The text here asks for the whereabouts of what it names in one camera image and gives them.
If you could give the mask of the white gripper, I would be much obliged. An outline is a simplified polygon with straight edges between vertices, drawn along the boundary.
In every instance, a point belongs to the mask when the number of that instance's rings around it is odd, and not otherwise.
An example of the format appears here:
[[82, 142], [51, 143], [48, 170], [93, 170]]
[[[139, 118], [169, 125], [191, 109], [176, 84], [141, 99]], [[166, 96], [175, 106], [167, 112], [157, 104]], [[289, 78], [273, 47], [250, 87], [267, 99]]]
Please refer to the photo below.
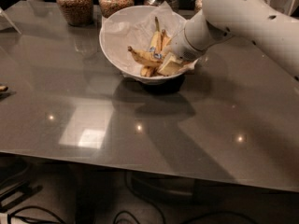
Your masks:
[[[170, 48], [180, 59], [190, 62], [205, 54], [204, 50], [197, 50], [189, 43], [183, 30], [172, 37]], [[160, 62], [163, 63], [158, 68], [158, 73], [162, 76], [173, 76], [183, 66], [182, 60], [171, 54], [171, 52], [160, 53]]]

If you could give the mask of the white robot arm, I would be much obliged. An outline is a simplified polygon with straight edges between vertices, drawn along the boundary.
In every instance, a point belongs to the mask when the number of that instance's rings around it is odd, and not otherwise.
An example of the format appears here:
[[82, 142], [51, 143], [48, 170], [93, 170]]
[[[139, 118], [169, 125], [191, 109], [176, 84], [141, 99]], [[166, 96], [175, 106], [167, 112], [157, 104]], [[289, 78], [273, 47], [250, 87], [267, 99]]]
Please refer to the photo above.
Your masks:
[[177, 28], [166, 49], [194, 61], [232, 36], [247, 39], [291, 77], [299, 78], [299, 20], [264, 0], [203, 0], [202, 9]]

